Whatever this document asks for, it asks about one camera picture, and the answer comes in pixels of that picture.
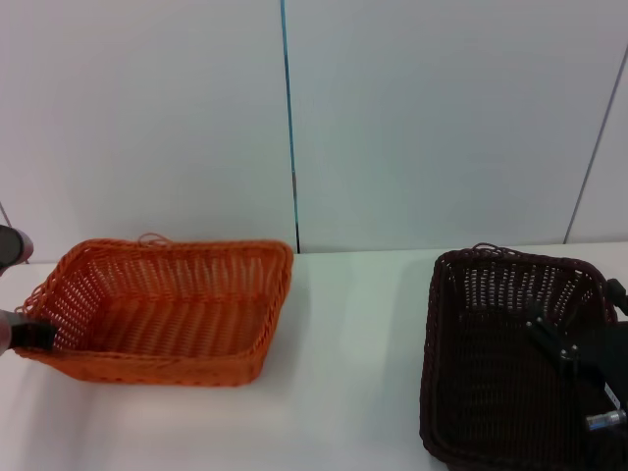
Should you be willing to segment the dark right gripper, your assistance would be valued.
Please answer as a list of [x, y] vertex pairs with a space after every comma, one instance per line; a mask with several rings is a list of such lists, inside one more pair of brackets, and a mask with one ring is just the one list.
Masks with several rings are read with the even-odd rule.
[[532, 345], [551, 364], [573, 364], [574, 375], [598, 388], [612, 405], [603, 416], [627, 416], [627, 289], [616, 279], [605, 283], [605, 302], [616, 324], [585, 332], [569, 343], [546, 316], [543, 305], [530, 301], [525, 331]]

